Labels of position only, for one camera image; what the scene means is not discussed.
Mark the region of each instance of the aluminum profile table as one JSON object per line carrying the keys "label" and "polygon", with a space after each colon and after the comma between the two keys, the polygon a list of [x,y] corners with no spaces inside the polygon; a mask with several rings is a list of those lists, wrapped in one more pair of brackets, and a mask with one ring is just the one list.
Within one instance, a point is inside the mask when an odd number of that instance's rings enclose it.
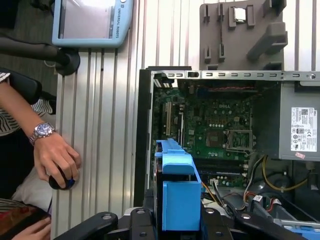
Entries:
{"label": "aluminum profile table", "polygon": [[[123,46],[83,50],[78,72],[58,77],[56,128],[80,153],[83,164],[72,190],[53,193],[52,238],[95,213],[121,216],[133,206],[139,70],[148,66],[198,70],[199,8],[217,2],[135,0]],[[286,71],[320,71],[319,9],[320,0],[287,1]]]}

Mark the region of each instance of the fingers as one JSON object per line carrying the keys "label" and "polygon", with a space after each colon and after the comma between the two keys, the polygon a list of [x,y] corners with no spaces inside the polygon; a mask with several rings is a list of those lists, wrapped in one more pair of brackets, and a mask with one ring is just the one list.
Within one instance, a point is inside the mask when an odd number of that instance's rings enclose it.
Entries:
{"label": "fingers", "polygon": [[39,161],[39,156],[37,151],[34,151],[34,166],[36,169],[36,172],[38,173],[39,179],[44,181],[49,181],[49,176],[47,175],[47,171],[44,166],[41,165],[41,162]]}
{"label": "fingers", "polygon": [[42,240],[50,240],[50,232]]}
{"label": "fingers", "polygon": [[63,171],[64,176],[67,180],[72,178],[72,171],[70,168],[70,165],[68,161],[65,159],[64,155],[67,155],[65,150],[61,150],[59,152],[53,153],[53,161],[60,167],[60,169]]}
{"label": "fingers", "polygon": [[75,181],[77,181],[78,177],[79,177],[79,172],[78,172],[78,169],[77,169],[75,161],[72,159],[72,157],[69,155],[69,153],[67,151],[64,151],[62,153],[62,157],[69,164],[69,167],[71,169],[71,175],[72,175],[73,179]]}
{"label": "fingers", "polygon": [[38,173],[39,179],[48,182],[49,176],[47,175],[47,171],[44,166],[40,165],[39,162],[34,163],[36,172]]}
{"label": "fingers", "polygon": [[46,219],[40,220],[38,222],[36,222],[35,224],[27,227],[25,230],[23,230],[26,234],[33,234],[39,231],[39,229],[44,229],[46,228],[49,223],[50,223],[51,219],[49,217],[47,217]]}
{"label": "fingers", "polygon": [[55,165],[55,163],[51,160],[45,161],[45,168],[49,171],[51,176],[56,180],[56,182],[59,184],[61,188],[66,187],[66,183],[64,178],[62,177],[58,167]]}
{"label": "fingers", "polygon": [[51,224],[48,224],[48,225],[45,226],[43,229],[41,229],[40,231],[38,231],[35,235],[36,235],[39,239],[44,239],[44,238],[47,237],[48,235],[50,236],[50,230],[51,230]]}
{"label": "fingers", "polygon": [[70,156],[73,158],[75,165],[77,168],[80,168],[81,166],[81,157],[79,153],[77,153],[71,146],[66,147],[66,151],[70,154]]}

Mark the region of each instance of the watch face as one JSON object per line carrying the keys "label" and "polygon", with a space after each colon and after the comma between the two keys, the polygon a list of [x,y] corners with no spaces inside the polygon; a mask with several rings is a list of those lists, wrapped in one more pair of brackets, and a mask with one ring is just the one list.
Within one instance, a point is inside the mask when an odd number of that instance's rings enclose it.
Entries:
{"label": "watch face", "polygon": [[48,136],[53,132],[53,129],[48,123],[41,123],[36,127],[36,132],[40,136]]}

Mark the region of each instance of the power supply label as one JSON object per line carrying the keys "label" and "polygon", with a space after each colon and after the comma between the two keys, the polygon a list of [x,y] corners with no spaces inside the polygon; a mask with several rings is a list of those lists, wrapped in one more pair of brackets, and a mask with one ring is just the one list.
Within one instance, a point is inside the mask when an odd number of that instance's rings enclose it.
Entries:
{"label": "power supply label", "polygon": [[317,120],[313,107],[291,108],[291,151],[317,151]]}

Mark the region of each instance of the motherboard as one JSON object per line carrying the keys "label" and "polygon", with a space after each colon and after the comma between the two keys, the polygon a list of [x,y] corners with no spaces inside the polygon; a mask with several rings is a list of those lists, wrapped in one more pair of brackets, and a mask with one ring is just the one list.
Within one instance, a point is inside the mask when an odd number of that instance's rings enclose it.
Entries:
{"label": "motherboard", "polygon": [[254,146],[251,101],[200,97],[200,91],[153,93],[152,149],[156,140],[172,138],[192,155],[202,181],[246,187]]}

